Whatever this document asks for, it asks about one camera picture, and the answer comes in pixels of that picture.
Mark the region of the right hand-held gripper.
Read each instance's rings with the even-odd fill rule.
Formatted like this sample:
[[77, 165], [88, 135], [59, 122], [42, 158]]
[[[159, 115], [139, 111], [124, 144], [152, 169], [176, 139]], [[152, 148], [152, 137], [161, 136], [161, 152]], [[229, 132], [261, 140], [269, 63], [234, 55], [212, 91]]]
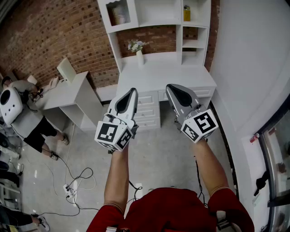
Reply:
[[175, 121], [180, 125], [179, 130], [193, 143], [207, 138], [218, 128], [212, 110], [196, 102], [197, 96], [191, 89], [178, 84], [167, 84], [166, 95], [178, 116]]

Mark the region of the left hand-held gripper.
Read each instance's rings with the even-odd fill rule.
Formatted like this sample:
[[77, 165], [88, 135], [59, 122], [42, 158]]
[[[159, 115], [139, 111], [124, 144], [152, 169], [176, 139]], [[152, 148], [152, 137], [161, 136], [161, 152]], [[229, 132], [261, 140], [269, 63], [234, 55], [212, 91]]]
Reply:
[[118, 94], [110, 102], [108, 112], [97, 124], [95, 141], [109, 151], [123, 151], [138, 129], [133, 120], [137, 111], [138, 91], [136, 88]]

